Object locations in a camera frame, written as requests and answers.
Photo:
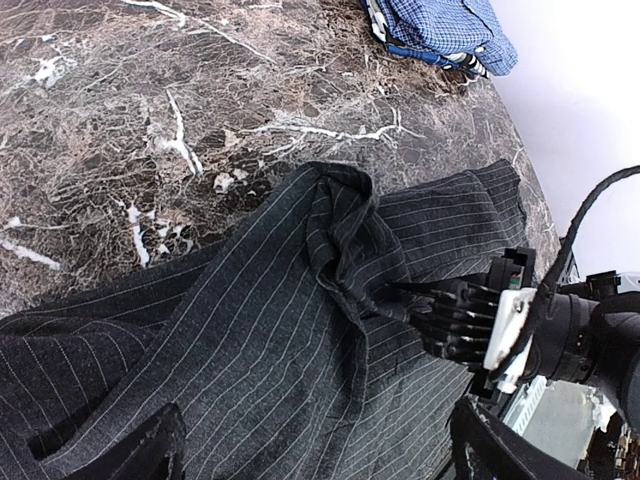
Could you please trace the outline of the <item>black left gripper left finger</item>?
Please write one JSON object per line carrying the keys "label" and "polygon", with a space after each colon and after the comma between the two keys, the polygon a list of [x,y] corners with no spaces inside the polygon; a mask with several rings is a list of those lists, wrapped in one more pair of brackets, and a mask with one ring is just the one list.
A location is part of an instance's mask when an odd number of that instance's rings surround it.
{"label": "black left gripper left finger", "polygon": [[185,437],[180,409],[168,403],[105,454],[66,479],[185,479]]}

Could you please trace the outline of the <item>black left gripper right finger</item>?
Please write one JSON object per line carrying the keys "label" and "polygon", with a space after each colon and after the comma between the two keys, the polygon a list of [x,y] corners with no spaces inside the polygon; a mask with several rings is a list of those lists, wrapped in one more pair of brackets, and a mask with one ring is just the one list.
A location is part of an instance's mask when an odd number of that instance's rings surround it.
{"label": "black left gripper right finger", "polygon": [[544,453],[482,405],[463,398],[450,420],[457,479],[585,479],[587,476]]}

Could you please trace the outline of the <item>black pinstriped long sleeve shirt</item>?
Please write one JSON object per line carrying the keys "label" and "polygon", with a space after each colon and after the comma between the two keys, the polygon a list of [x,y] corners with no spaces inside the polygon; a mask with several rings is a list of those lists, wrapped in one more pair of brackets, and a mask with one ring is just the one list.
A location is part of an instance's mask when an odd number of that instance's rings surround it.
{"label": "black pinstriped long sleeve shirt", "polygon": [[525,243],[505,160],[384,196],[292,172],[226,241],[1,321],[1,475],[98,479],[153,414],[187,479],[426,479],[469,382],[428,355],[397,282]]}

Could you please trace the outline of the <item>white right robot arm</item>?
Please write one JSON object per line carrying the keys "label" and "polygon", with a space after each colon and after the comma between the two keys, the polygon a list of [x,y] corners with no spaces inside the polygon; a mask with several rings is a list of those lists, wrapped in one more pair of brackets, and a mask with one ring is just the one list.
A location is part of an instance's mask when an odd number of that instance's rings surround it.
{"label": "white right robot arm", "polygon": [[542,322],[499,377],[492,371],[513,346],[536,290],[536,253],[507,249],[485,273],[428,283],[398,283],[419,303],[409,317],[432,356],[464,365],[472,395],[500,405],[536,376],[594,387],[631,427],[639,426],[639,280],[614,271],[563,285]]}

